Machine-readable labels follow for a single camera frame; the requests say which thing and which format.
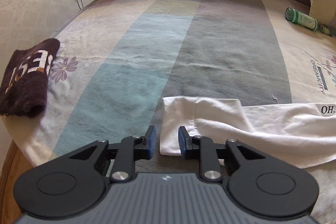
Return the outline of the white printed t-shirt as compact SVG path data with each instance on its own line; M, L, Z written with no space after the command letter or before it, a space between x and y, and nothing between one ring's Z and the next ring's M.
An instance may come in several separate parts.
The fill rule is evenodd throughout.
M163 98L160 153L178 156L178 129L215 143L236 139L299 168L335 160L335 104L242 106L236 99Z

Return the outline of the brown folded sweater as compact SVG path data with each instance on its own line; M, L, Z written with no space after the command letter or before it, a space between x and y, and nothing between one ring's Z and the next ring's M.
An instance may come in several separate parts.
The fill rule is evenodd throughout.
M50 69L59 47L58 39L49 38L14 51L1 83L1 115L34 118L45 110Z

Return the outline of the green glass bottle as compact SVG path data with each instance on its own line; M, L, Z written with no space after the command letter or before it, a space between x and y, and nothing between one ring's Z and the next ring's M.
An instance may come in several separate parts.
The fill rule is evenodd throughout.
M285 18L287 21L307 28L308 30L314 32L321 32L327 36L333 37L335 33L331 30L330 27L323 26L315 18L308 16L298 10L288 7L285 11Z

